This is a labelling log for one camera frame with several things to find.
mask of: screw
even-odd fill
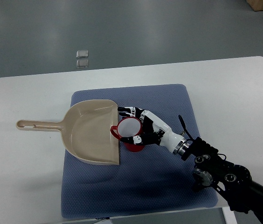
[[[227,174],[225,175],[225,181],[227,182],[234,182],[236,180],[236,176],[234,174]]]
[[[205,159],[207,159],[207,160],[209,160],[209,159],[210,159],[210,156],[209,156],[209,155],[207,155],[207,154],[203,155],[203,157],[204,157]]]
[[[202,156],[198,156],[195,158],[195,162],[196,163],[202,163],[202,162],[204,162],[204,158]]]

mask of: white table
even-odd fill
[[[61,136],[19,131],[18,120],[62,120],[75,91],[157,84],[184,84],[201,137],[263,185],[263,57],[5,77],[0,78],[0,223],[63,220]],[[223,199],[217,204],[226,205]]]

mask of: red mug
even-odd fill
[[[111,126],[110,131],[112,135],[118,140],[120,140],[122,137],[131,137],[143,133],[142,123],[138,118],[135,117],[123,118],[121,121],[119,121],[117,126]],[[129,151],[134,153],[141,151],[145,147],[125,142],[124,145]]]

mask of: concrete floor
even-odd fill
[[[245,0],[0,1],[0,77],[76,71],[79,49],[89,50],[85,70],[263,56],[263,12]],[[221,210],[162,217],[142,222],[224,223]]]

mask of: blue mat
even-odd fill
[[[150,110],[175,133],[182,132],[181,114],[192,137],[199,136],[187,90],[181,84],[78,91],[71,106],[89,99],[111,99],[118,106]],[[183,161],[157,145],[132,153],[120,143],[119,166],[86,164],[66,151],[62,216],[99,218],[215,206],[214,189],[191,190],[193,168],[193,156]]]

